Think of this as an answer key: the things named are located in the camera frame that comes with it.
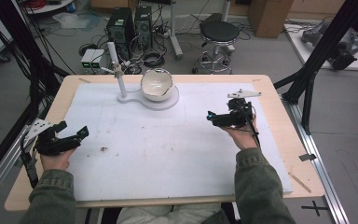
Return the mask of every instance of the green jacket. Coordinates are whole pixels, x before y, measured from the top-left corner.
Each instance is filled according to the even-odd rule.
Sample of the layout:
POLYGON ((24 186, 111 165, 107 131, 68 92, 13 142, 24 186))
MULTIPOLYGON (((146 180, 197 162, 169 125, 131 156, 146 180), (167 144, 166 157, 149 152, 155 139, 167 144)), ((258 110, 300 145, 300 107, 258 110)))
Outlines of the green jacket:
MULTIPOLYGON (((282 183, 259 148, 237 154, 235 194, 241 223, 295 223, 282 199, 282 183)), ((45 171, 29 198, 31 205, 20 223, 75 223, 74 177, 45 171)), ((222 213, 204 223, 227 223, 222 213)))

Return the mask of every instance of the metal frame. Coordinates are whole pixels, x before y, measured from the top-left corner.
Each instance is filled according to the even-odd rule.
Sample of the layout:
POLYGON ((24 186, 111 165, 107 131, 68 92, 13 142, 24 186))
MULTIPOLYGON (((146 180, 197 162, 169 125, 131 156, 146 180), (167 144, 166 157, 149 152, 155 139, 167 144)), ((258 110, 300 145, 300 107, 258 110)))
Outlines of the metal frame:
POLYGON ((315 142, 312 139, 311 135, 308 135, 304 127, 301 125, 301 109, 298 105, 290 105, 287 102, 283 101, 285 105, 290 109, 290 113, 293 116, 294 124, 296 125, 298 135, 300 136, 305 149, 309 154, 316 156, 316 159, 311 161, 313 167, 316 170, 316 173, 321 178, 322 184, 324 185, 325 199, 330 208, 333 219, 338 224, 349 224, 347 215, 342 207, 341 201, 339 200, 336 190, 334 189, 333 183, 330 180, 330 177, 324 167, 324 162, 322 161, 321 155, 319 154, 318 148, 315 145, 315 142))

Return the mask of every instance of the desk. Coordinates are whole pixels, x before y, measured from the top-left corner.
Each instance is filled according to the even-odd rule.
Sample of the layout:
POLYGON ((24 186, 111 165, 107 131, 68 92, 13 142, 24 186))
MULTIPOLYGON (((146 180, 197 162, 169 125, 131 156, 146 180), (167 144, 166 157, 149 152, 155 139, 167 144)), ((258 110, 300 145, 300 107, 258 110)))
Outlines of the desk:
MULTIPOLYGON (((124 76, 126 83, 139 83, 142 76, 124 76)), ((287 115, 282 102, 275 91, 271 80, 267 76, 253 75, 221 75, 221 76, 174 76, 176 83, 252 83, 256 91, 261 91, 263 97, 259 98, 265 117, 270 125, 277 148, 280 151, 286 171, 289 173, 294 192, 284 195, 285 198, 321 197, 324 195, 324 187, 314 171, 310 161, 301 161, 298 156, 306 153, 296 130, 287 115)), ((62 121, 76 94, 76 88, 80 83, 116 83, 113 76, 69 76, 67 77, 48 112, 46 120, 58 123, 62 121)), ((42 174, 40 163, 37 164, 39 176, 42 174)), ((27 175, 22 169, 12 191, 5 203, 6 210, 26 210, 29 206, 28 196, 32 189, 27 175)), ((234 201, 234 196, 226 197, 192 197, 169 198, 153 200, 120 200, 81 202, 78 207, 109 207, 132 206, 150 204, 179 204, 179 203, 216 203, 234 201)))

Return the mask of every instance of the gray floor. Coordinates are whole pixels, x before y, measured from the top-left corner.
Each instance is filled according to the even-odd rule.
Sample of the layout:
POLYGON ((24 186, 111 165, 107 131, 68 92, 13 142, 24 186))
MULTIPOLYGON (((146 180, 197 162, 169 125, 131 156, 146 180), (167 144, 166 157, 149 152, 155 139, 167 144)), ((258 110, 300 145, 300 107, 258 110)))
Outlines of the gray floor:
MULTIPOLYGON (((102 35, 106 25, 106 21, 99 17, 83 14, 85 15, 92 19, 95 27, 63 30, 59 29, 58 24, 49 24, 52 22, 51 15, 40 18, 41 26, 53 31, 47 35, 47 39, 77 74, 83 73, 78 48, 90 43, 91 39, 96 42, 98 37, 94 36, 102 35)), ((181 17, 177 27, 189 20, 194 18, 181 17)), ((247 23, 246 18, 241 17, 229 17, 229 21, 247 23)), ((265 74, 275 82, 301 68, 302 63, 286 34, 273 39, 257 38, 251 32, 248 34, 251 36, 250 40, 239 40, 234 45, 236 51, 231 57, 234 74, 265 74)), ((172 46, 166 41, 168 52, 164 57, 164 68, 172 74, 191 74, 191 68, 203 50, 200 47, 202 41, 198 35, 179 35, 178 40, 184 58, 176 61, 172 46)), ((59 67, 67 69, 54 53, 53 58, 59 67)), ((0 62, 0 143, 28 104, 28 86, 28 80, 15 62, 0 62)), ((288 87, 280 88, 278 93, 286 92, 288 87)), ((349 221, 358 223, 358 72, 320 70, 315 80, 310 130, 349 221)), ((4 208, 5 199, 18 171, 19 168, 13 168, 0 186, 0 223, 15 223, 21 217, 21 213, 7 212, 4 208)), ((301 209, 301 206, 312 206, 312 201, 325 206, 323 198, 286 201, 298 223, 332 223, 328 211, 320 211, 318 217, 314 210, 301 209)), ((76 223, 83 223, 85 215, 86 210, 79 209, 76 223)))

